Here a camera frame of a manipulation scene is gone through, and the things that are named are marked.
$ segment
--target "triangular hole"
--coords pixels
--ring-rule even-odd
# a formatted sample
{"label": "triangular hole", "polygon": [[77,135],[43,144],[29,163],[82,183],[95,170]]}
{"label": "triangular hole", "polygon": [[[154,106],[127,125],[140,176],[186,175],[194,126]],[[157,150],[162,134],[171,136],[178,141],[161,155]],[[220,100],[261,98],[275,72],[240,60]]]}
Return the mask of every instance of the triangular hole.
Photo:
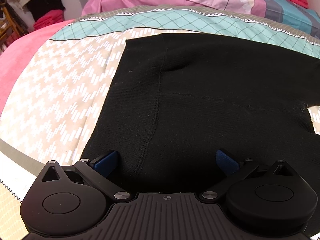
{"label": "triangular hole", "polygon": [[42,181],[46,182],[46,181],[51,181],[51,180],[58,180],[60,179],[58,173],[56,172],[56,169],[54,167],[49,167],[49,169],[47,170],[46,174],[44,175]]}
{"label": "triangular hole", "polygon": [[83,179],[82,177],[76,173],[75,171],[70,171],[70,170],[66,170],[64,171],[64,173],[68,176],[68,178],[77,184],[83,184]]}
{"label": "triangular hole", "polygon": [[273,174],[282,176],[293,176],[293,174],[284,165],[279,165]]}

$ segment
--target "zigzag border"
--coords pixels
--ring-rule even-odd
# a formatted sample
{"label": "zigzag border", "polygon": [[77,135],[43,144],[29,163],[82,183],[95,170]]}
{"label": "zigzag border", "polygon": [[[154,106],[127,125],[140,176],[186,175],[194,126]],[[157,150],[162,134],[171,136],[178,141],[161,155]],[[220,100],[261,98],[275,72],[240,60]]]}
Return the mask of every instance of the zigzag border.
{"label": "zigzag border", "polygon": [[[317,42],[311,42],[309,41],[305,36],[302,36],[302,35],[295,35],[289,31],[286,31],[286,30],[283,30],[283,29],[280,29],[280,28],[274,28],[272,27],[271,25],[265,23],[265,22],[260,22],[260,21],[256,21],[256,20],[253,20],[253,19],[242,19],[241,17],[239,16],[235,16],[235,15],[227,15],[227,14],[224,14],[224,13],[220,13],[220,12],[216,12],[216,13],[203,13],[203,12],[199,12],[197,10],[194,10],[194,9],[189,9],[189,8],[157,8],[157,9],[151,9],[149,11],[145,11],[145,12],[134,12],[134,13],[131,13],[131,12],[120,12],[120,13],[117,13],[115,15],[113,15],[112,17],[114,16],[135,16],[135,15],[138,15],[138,14],[144,14],[144,13],[148,13],[148,12],[161,12],[161,11],[170,11],[170,10],[183,10],[183,11],[191,11],[191,12],[194,12],[194,13],[197,13],[197,14],[201,14],[201,15],[204,15],[204,16],[208,16],[208,17],[219,17],[219,16],[227,16],[229,18],[237,18],[239,20],[242,20],[243,22],[246,22],[246,23],[257,23],[257,24],[262,24],[262,25],[265,25],[267,27],[269,27],[270,29],[274,30],[274,31],[278,31],[278,32],[283,32],[283,33],[286,33],[287,35],[290,35],[290,36],[293,36],[293,37],[296,37],[296,38],[300,38],[300,39],[303,39],[303,40],[306,40],[308,43],[310,43],[311,45],[316,45],[316,46],[320,46],[320,43],[317,43]],[[107,20],[109,18],[105,18],[105,17],[89,17],[89,18],[85,18],[85,19],[82,19],[82,20],[79,20],[77,22],[84,22],[84,21],[104,21],[104,20]]]}
{"label": "zigzag border", "polygon": [[21,203],[20,198],[0,179],[0,183]]}
{"label": "zigzag border", "polygon": [[320,232],[315,234],[314,236],[310,237],[311,240],[320,240]]}

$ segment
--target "gray stripe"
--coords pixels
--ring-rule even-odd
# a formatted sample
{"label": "gray stripe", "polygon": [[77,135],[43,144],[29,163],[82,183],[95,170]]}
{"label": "gray stripe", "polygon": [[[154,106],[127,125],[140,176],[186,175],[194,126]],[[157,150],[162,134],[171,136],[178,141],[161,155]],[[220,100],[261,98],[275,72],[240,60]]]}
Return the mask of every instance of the gray stripe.
{"label": "gray stripe", "polygon": [[283,7],[273,0],[264,0],[266,2],[265,17],[275,22],[283,22]]}
{"label": "gray stripe", "polygon": [[19,152],[17,149],[13,148],[11,145],[7,144],[1,139],[0,151],[15,163],[17,163],[19,166],[35,176],[38,176],[38,174],[44,167],[43,163],[38,162],[37,160],[25,155],[22,152]]}
{"label": "gray stripe", "polygon": [[310,22],[311,22],[311,31],[310,31],[310,35],[312,37],[316,37],[316,38],[320,38],[320,23],[308,12],[306,12],[302,7],[300,7],[299,5],[296,5],[295,3],[291,2],[291,1],[287,1],[288,3],[290,3],[292,6],[294,6],[295,8],[297,8],[302,14],[305,15],[305,17],[307,17]]}

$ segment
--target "wooden chair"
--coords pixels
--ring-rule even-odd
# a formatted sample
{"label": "wooden chair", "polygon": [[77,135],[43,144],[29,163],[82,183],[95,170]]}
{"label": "wooden chair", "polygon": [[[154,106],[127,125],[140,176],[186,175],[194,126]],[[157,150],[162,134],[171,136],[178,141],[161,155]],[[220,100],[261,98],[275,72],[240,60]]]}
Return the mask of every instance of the wooden chair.
{"label": "wooden chair", "polygon": [[23,29],[15,19],[10,15],[8,12],[8,9],[6,8],[7,0],[0,0],[0,8],[2,9],[2,12],[5,16],[5,20],[0,20],[0,44],[5,42],[5,40],[11,35],[12,32],[14,32],[18,38],[20,38],[23,35]]}

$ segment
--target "crosshair marking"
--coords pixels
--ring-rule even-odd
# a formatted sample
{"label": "crosshair marking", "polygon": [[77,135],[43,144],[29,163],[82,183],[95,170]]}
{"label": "crosshair marking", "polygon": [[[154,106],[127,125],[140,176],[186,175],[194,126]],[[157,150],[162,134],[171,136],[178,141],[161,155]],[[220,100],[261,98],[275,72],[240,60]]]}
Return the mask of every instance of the crosshair marking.
{"label": "crosshair marking", "polygon": [[168,200],[172,199],[172,197],[170,197],[170,196],[167,195],[167,196],[164,196],[163,199],[166,200],[166,201],[168,201]]}

